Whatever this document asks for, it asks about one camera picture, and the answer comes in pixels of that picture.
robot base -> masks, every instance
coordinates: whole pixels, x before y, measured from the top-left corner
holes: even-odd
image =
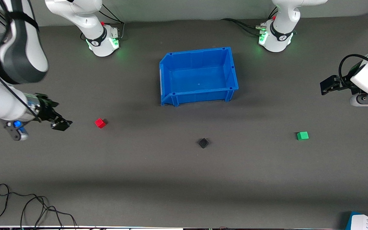
[[[90,45],[86,40],[89,45],[89,49],[98,57],[106,57],[111,55],[120,47],[118,29],[109,25],[105,25],[104,28],[107,30],[107,36],[100,46]]]
[[[261,23],[261,26],[266,26],[266,28],[270,28],[271,23],[273,22],[272,19]],[[281,52],[283,51],[287,45],[290,44],[292,39],[293,33],[289,38],[286,38],[284,41],[278,41],[278,39],[271,33],[270,30],[265,31],[259,38],[259,44],[265,47],[270,52]]]

blue box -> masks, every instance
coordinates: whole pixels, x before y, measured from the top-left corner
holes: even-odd
[[[238,90],[230,47],[168,53],[160,61],[161,105],[232,99]]]

gray table surface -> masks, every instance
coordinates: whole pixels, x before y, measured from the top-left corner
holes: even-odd
[[[48,196],[80,225],[343,228],[349,211],[368,215],[368,108],[350,106],[349,91],[321,96],[319,83],[345,55],[368,53],[368,15],[296,30],[274,54],[231,22],[129,23],[121,49],[98,58],[76,26],[41,28],[50,71],[18,89],[48,94],[74,123],[34,122],[24,142],[0,125],[0,183]],[[231,102],[160,106],[166,53],[226,46],[240,86]],[[19,224],[26,200],[12,197],[0,224]]]

red cube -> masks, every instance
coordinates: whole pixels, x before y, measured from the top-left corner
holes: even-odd
[[[106,126],[106,123],[105,123],[101,118],[97,119],[97,120],[95,121],[95,124],[96,124],[96,126],[97,126],[97,127],[99,127],[99,128],[103,128],[103,127],[105,127],[105,126]]]

blue light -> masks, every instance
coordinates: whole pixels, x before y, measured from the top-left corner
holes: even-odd
[[[20,121],[14,121],[14,122],[13,122],[13,126],[14,126],[15,128],[21,127],[21,125],[22,125],[22,122],[20,122]]]

